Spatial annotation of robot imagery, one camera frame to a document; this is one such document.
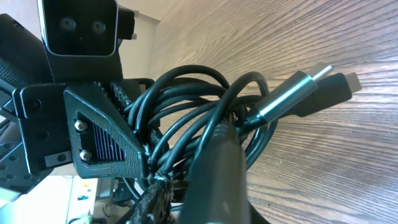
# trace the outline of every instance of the wooden table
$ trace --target wooden table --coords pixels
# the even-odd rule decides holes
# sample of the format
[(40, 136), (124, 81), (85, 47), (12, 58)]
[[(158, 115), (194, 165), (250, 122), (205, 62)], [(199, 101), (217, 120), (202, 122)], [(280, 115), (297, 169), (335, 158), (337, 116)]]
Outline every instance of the wooden table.
[(356, 72), (363, 90), (349, 102), (280, 121), (248, 172), (249, 199), (271, 223), (398, 222), (397, 1), (181, 0), (153, 59), (153, 78), (203, 64), (230, 82), (261, 72), (271, 89), (317, 62)]

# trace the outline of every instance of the floor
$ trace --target floor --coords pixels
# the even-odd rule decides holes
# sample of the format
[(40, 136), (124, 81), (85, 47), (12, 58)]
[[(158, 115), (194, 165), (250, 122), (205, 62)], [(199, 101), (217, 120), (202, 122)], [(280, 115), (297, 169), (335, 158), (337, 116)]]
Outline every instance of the floor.
[(396, 223), (397, 1), (181, 0), (157, 26), (151, 77), (203, 64), (231, 82), (261, 72), (273, 89), (317, 62), (356, 72), (363, 90), (281, 120), (248, 172), (249, 199), (271, 223)]

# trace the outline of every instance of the wood grain surface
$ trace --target wood grain surface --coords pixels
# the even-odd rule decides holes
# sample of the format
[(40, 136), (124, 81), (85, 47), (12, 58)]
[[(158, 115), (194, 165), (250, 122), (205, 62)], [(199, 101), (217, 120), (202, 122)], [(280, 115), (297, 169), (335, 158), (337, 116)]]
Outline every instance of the wood grain surface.
[(261, 72), (273, 89), (317, 62), (356, 72), (351, 101), (280, 121), (249, 199), (271, 223), (398, 223), (397, 1), (181, 0), (156, 31), (152, 78), (202, 64), (230, 82)]

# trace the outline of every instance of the metal connector tip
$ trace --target metal connector tip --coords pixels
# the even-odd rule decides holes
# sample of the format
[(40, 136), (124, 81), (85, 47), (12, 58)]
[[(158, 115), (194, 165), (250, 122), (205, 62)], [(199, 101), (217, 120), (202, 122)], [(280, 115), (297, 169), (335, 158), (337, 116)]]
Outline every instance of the metal connector tip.
[(320, 62), (315, 66), (311, 67), (310, 70), (306, 73), (312, 77), (312, 80), (318, 81), (321, 80), (323, 77), (327, 76), (332, 70), (333, 67), (331, 65)]
[(345, 77), (347, 79), (349, 89), (351, 90), (352, 93), (362, 90), (361, 83), (359, 82), (359, 78), (356, 73), (350, 73)]

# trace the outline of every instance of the silver screw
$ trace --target silver screw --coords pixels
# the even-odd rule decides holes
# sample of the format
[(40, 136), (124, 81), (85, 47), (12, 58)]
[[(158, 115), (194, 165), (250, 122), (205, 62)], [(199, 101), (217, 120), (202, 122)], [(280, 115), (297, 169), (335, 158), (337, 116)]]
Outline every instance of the silver screw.
[(76, 130), (78, 130), (78, 131), (86, 131), (87, 128), (88, 128), (88, 125), (87, 125), (87, 123), (85, 123), (85, 122), (82, 122), (82, 121), (80, 121), (80, 120), (77, 120), (77, 121), (75, 122), (75, 128), (76, 128)]
[(91, 152), (87, 151), (87, 150), (82, 150), (80, 152), (80, 159), (82, 159), (83, 161), (90, 161), (93, 158), (93, 155)]

